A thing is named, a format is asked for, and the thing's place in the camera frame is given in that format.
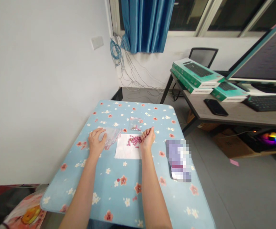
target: floor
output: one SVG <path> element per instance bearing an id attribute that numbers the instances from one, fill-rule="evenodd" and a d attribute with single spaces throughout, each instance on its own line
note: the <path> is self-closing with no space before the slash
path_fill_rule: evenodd
<path id="1" fill-rule="evenodd" d="M 159 103 L 162 96 L 156 90 L 129 90 L 123 89 L 123 101 Z M 174 102 L 168 94 L 164 104 L 174 107 L 183 128 L 189 111 L 185 99 Z M 218 229 L 276 228 L 273 156 L 237 159 L 237 167 L 229 163 L 207 132 L 197 128 L 185 139 L 191 144 L 192 159 Z M 42 228 L 58 228 L 62 217 L 49 213 Z"/>

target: blue floral tablecloth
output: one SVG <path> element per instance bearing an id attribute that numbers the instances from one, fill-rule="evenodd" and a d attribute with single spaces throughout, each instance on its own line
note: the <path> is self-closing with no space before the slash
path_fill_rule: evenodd
<path id="1" fill-rule="evenodd" d="M 181 183 L 170 178 L 165 156 L 166 140 L 183 139 L 184 136 L 174 108 L 160 104 L 100 101 L 43 195 L 42 209 L 50 212 L 67 210 L 89 154 L 89 133 L 102 126 L 122 128 L 123 133 L 137 134 L 137 131 L 129 129 L 132 116 L 143 120 L 142 131 L 155 127 L 152 155 L 173 228 L 215 228 L 194 165 L 191 183 Z M 117 143 L 109 150 L 104 150 L 98 160 L 90 218 L 145 227 L 141 160 L 115 159 L 116 146 Z"/>

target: monitor screen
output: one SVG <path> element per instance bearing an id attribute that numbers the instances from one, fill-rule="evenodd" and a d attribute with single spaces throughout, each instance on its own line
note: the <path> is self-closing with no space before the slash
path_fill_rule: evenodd
<path id="1" fill-rule="evenodd" d="M 276 27 L 230 73 L 228 79 L 276 82 Z"/>

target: right hand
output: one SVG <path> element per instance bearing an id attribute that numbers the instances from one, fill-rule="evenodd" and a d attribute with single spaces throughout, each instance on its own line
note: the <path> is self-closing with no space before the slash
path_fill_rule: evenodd
<path id="1" fill-rule="evenodd" d="M 106 129 L 98 128 L 89 134 L 89 156 L 95 156 L 95 158 L 99 158 L 104 149 L 107 134 L 104 134 L 101 141 L 99 141 L 99 135 L 104 131 L 106 131 Z"/>
<path id="2" fill-rule="evenodd" d="M 143 151 L 151 151 L 152 144 L 155 141 L 155 133 L 154 133 L 154 127 L 145 130 L 141 135 L 141 149 Z"/>

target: wall switch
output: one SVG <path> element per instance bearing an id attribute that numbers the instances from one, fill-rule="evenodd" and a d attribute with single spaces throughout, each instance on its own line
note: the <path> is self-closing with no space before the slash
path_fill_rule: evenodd
<path id="1" fill-rule="evenodd" d="M 102 36 L 98 36 L 98 37 L 94 37 L 91 38 L 91 44 L 93 46 L 93 50 L 100 48 L 101 46 L 104 45 L 103 43 L 103 37 Z"/>

